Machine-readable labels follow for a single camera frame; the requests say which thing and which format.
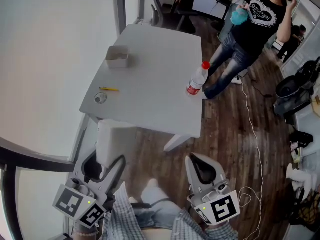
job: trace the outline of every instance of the plaid shirt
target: plaid shirt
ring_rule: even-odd
[[[101,240],[145,240],[139,227],[123,183],[114,194],[115,203],[112,212],[104,217]],[[191,218],[186,210],[176,217],[171,234],[171,240],[237,240],[238,233],[228,224],[205,232]]]

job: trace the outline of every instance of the yellow pencil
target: yellow pencil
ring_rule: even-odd
[[[100,90],[105,90],[105,91],[115,91],[115,92],[119,92],[118,89],[114,89],[114,88],[107,88],[107,87],[100,87]]]

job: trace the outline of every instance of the plastic bottle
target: plastic bottle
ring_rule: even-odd
[[[201,67],[196,70],[186,88],[186,91],[189,94],[196,95],[200,91],[207,81],[209,68],[210,63],[208,61],[204,61]]]

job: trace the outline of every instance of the small white container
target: small white container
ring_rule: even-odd
[[[106,53],[106,63],[110,69],[128,67],[129,47],[125,45],[110,46]]]

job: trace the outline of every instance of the blue plush toy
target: blue plush toy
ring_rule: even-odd
[[[231,22],[233,25],[241,25],[248,19],[248,12],[245,9],[236,9],[231,16]]]

